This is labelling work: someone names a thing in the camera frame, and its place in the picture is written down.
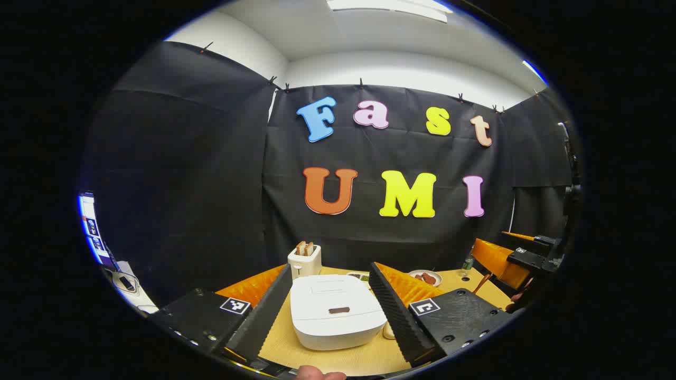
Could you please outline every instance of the wooden table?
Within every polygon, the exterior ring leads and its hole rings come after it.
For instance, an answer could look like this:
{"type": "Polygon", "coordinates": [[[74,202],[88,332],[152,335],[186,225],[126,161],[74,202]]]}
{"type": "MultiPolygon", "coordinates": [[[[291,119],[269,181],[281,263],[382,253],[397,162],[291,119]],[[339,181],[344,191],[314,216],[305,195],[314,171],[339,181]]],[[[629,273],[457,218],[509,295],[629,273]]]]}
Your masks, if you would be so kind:
{"type": "MultiPolygon", "coordinates": [[[[345,275],[352,270],[323,267],[320,275],[345,275]]],[[[439,288],[451,291],[466,288],[473,291],[483,278],[472,268],[469,281],[462,281],[460,270],[437,272],[442,282],[439,288]]],[[[477,296],[504,310],[510,303],[509,297],[490,281],[477,292],[477,296]]],[[[344,350],[314,351],[303,347],[295,334],[291,322],[291,301],[287,295],[270,333],[258,354],[263,359],[297,369],[301,365],[313,365],[322,372],[343,372],[347,376],[366,376],[391,373],[411,368],[404,360],[395,340],[385,339],[382,333],[362,346],[344,350]]]]}

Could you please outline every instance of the pink letter i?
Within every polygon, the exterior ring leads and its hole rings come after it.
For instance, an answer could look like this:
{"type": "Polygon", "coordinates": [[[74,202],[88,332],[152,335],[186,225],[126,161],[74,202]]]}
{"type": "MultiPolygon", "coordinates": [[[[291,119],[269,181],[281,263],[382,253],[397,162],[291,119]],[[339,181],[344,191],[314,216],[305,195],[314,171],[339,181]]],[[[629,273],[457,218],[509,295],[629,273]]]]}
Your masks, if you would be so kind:
{"type": "Polygon", "coordinates": [[[462,179],[462,182],[467,185],[467,209],[465,209],[465,216],[467,218],[482,216],[481,183],[483,183],[483,178],[480,176],[466,176],[462,179]]]}

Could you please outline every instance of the small bowl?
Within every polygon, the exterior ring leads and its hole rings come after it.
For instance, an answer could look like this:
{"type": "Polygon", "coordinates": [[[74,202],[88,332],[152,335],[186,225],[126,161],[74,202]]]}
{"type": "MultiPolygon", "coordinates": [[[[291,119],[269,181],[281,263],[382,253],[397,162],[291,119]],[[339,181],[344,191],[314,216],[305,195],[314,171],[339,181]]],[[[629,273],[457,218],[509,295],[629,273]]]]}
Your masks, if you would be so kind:
{"type": "Polygon", "coordinates": [[[441,284],[441,276],[439,276],[439,273],[432,272],[431,270],[416,269],[409,272],[408,275],[415,278],[416,275],[421,275],[423,273],[427,273],[428,275],[434,277],[435,280],[437,280],[437,282],[435,282],[434,285],[432,286],[437,287],[441,284]]]}

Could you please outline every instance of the blue letter f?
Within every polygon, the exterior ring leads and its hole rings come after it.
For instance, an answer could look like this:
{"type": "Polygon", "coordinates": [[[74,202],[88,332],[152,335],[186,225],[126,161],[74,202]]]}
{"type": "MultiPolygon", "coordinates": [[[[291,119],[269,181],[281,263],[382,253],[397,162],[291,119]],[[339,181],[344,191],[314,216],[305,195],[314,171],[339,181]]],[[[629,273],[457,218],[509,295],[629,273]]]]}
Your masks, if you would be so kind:
{"type": "Polygon", "coordinates": [[[300,107],[298,111],[296,111],[297,115],[303,116],[305,123],[308,125],[308,129],[310,129],[310,136],[308,137],[308,140],[311,143],[328,137],[331,135],[331,133],[333,133],[333,128],[326,126],[324,124],[324,120],[329,123],[333,123],[335,118],[331,108],[329,107],[333,107],[335,105],[335,99],[327,96],[324,99],[319,99],[314,103],[300,107]],[[318,111],[319,107],[323,107],[321,113],[318,111]]]}

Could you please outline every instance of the orange letter u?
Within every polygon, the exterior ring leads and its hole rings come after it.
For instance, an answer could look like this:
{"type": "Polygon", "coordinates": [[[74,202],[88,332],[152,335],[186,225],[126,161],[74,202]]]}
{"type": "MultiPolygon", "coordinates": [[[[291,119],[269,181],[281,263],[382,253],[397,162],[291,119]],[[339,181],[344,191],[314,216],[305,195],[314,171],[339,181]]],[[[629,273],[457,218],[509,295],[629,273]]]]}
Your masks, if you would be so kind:
{"type": "Polygon", "coordinates": [[[336,176],[340,178],[338,200],[329,203],[324,200],[324,179],[329,171],[324,168],[306,168],[303,170],[306,177],[305,204],[317,214],[337,215],[349,207],[352,201],[352,180],[357,177],[357,171],[352,169],[338,169],[336,176]]]}

